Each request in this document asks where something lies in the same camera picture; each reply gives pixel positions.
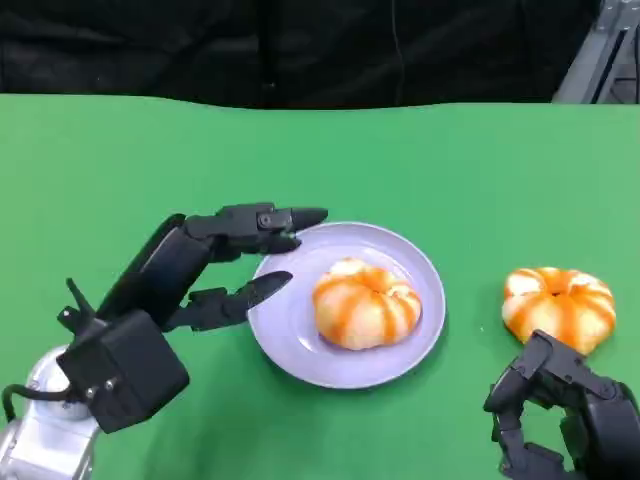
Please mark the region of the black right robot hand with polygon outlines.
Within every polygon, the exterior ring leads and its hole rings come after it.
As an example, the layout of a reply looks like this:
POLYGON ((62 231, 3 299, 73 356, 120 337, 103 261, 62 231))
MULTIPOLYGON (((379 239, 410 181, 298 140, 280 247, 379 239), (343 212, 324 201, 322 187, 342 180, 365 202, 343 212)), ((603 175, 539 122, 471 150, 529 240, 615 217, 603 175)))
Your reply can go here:
POLYGON ((637 479, 639 407, 624 383, 599 376, 585 356, 536 330, 521 354, 491 386, 484 410, 491 439, 501 447, 499 471, 509 479, 637 479), (560 407, 560 430, 574 469, 562 454, 527 442, 521 425, 526 402, 560 407))

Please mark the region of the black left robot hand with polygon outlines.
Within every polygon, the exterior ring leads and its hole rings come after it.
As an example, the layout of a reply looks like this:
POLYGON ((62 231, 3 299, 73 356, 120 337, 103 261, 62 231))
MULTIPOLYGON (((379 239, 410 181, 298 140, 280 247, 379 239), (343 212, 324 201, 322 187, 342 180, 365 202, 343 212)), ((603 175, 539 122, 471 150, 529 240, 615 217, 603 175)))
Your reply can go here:
POLYGON ((281 290, 292 274, 264 274, 234 293, 223 287, 195 291, 192 286, 205 268, 244 254, 290 253, 302 243, 297 232, 327 216, 325 208, 278 208, 272 203, 224 206, 208 216, 172 215, 106 294, 97 316, 116 320, 142 310, 164 332, 181 326, 206 331, 243 323, 248 311, 281 290))

